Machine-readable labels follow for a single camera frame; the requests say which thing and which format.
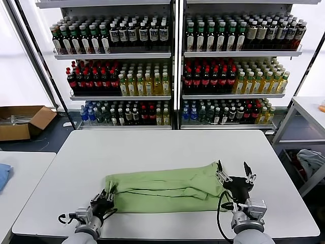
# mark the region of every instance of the metal shelf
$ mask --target metal shelf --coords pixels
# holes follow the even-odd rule
[[[128,58],[169,58],[171,52],[148,52],[148,53],[109,53],[109,54],[66,54],[54,57],[57,60],[71,59],[128,59]]]
[[[139,101],[154,101],[154,100],[170,100],[172,97],[171,96],[136,96],[136,97],[80,97],[77,96],[75,97],[72,95],[70,99],[72,101],[134,101],[134,100],[139,100]]]
[[[182,95],[183,99],[251,99],[251,98],[283,98],[282,94],[217,94],[217,95]]]
[[[123,6],[123,5],[162,5],[170,0],[38,0],[36,6],[40,9]]]
[[[321,0],[187,0],[188,4],[318,4]]]
[[[273,124],[269,125],[181,125],[182,130],[274,130]]]

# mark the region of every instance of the white wall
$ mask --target white wall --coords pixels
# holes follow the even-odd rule
[[[53,107],[0,2],[0,106]]]

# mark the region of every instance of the yellow bottle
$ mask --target yellow bottle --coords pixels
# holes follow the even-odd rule
[[[128,80],[128,90],[131,97],[138,96],[138,87],[137,83],[133,80],[132,74],[127,75]]]
[[[168,74],[163,73],[162,74],[162,91],[164,93],[164,96],[169,96],[171,94],[171,88],[169,86],[169,80],[168,80]]]
[[[242,94],[250,93],[250,89],[252,88],[252,85],[253,85],[253,77],[254,77],[254,72],[250,71],[248,73],[247,79],[244,81],[244,85],[242,88]]]
[[[268,92],[270,83],[272,81],[272,74],[273,73],[271,71],[266,74],[266,78],[261,82],[261,85],[259,86],[259,94],[266,94]]]
[[[290,75],[290,72],[289,71],[286,71],[282,77],[282,81],[281,83],[279,84],[279,87],[278,89],[276,90],[276,93],[280,93],[282,94],[284,92],[284,89],[286,87],[286,85],[288,85],[288,77]]]
[[[154,83],[153,83],[153,94],[156,96],[163,95],[163,87],[161,85],[159,73],[154,74]]]
[[[236,80],[236,85],[234,85],[234,90],[233,90],[233,93],[234,94],[241,94],[242,93],[242,88],[243,88],[243,85],[244,85],[244,76],[245,76],[245,73],[244,72],[240,72],[239,73],[239,76]]]
[[[263,107],[261,113],[257,116],[256,120],[255,120],[255,124],[256,125],[260,125],[264,123],[265,120],[265,115],[266,115],[266,111],[267,111],[267,107]]]
[[[259,87],[261,86],[263,73],[261,71],[257,72],[256,79],[253,79],[252,88],[250,89],[251,94],[257,94]]]
[[[123,75],[122,74],[119,74],[118,75],[118,79],[120,81],[119,85],[120,85],[120,89],[121,89],[121,92],[122,92],[122,96],[123,97],[129,96],[129,91],[128,91],[127,83],[126,83]]]
[[[280,77],[281,77],[281,72],[280,71],[275,72],[273,80],[271,81],[269,89],[268,89],[268,94],[276,93],[276,90],[278,89],[278,86],[279,86]]]

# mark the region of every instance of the table leg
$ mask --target table leg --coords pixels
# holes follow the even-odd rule
[[[295,108],[295,105],[293,105],[287,115],[285,116],[284,120],[282,121],[280,128],[278,129],[277,133],[275,134],[273,140],[272,140],[272,146],[276,145],[279,143],[281,140],[286,128],[289,126],[290,120],[296,115],[297,110]]]

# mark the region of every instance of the black cable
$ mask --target black cable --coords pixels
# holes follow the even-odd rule
[[[221,233],[221,235],[223,236],[223,238],[228,241],[230,244],[233,244],[234,241],[230,240],[228,237],[226,237],[226,235],[224,234],[224,232],[222,231],[222,228],[221,228],[221,225],[220,225],[220,219],[219,219],[219,216],[220,216],[220,206],[221,206],[221,201],[222,201],[222,198],[225,194],[228,194],[229,193],[227,191],[224,191],[221,193],[220,195],[220,198],[219,198],[219,202],[218,202],[218,208],[217,208],[217,224],[218,224],[218,229]]]

